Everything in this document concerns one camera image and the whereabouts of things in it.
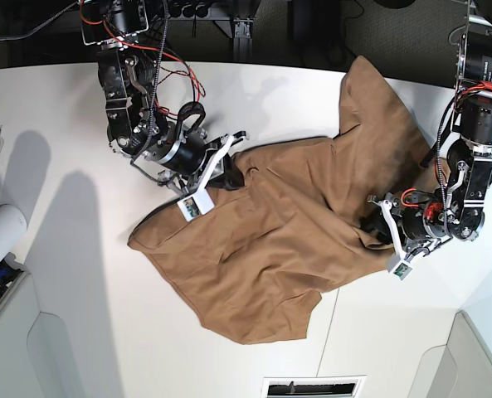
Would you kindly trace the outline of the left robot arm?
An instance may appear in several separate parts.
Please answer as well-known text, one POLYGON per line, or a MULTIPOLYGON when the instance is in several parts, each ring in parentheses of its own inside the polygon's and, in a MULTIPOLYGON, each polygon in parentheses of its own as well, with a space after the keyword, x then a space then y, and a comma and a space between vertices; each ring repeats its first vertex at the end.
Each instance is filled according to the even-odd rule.
POLYGON ((421 160, 436 184, 396 188, 368 198, 363 229, 394 249, 387 270, 404 277, 412 264, 451 240, 473 241, 485 223, 492 184, 492 1, 469 1, 458 42, 455 93, 436 142, 421 160))

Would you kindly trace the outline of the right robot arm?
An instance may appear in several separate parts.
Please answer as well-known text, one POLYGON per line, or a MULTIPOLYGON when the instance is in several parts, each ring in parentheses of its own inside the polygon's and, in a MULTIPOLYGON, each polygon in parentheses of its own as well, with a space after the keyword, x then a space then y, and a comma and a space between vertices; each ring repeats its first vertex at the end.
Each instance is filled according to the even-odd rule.
POLYGON ((243 187, 243 174, 224 146, 239 143, 246 133, 207 138, 200 101, 206 91, 190 65, 167 44, 172 2, 80 1, 78 6, 84 43, 100 47, 98 79, 110 147, 147 179, 182 197, 201 187, 243 187), (191 86, 191 100, 177 112, 158 100, 164 59, 180 63, 178 73, 191 86), (141 158, 163 170, 144 172, 141 158))

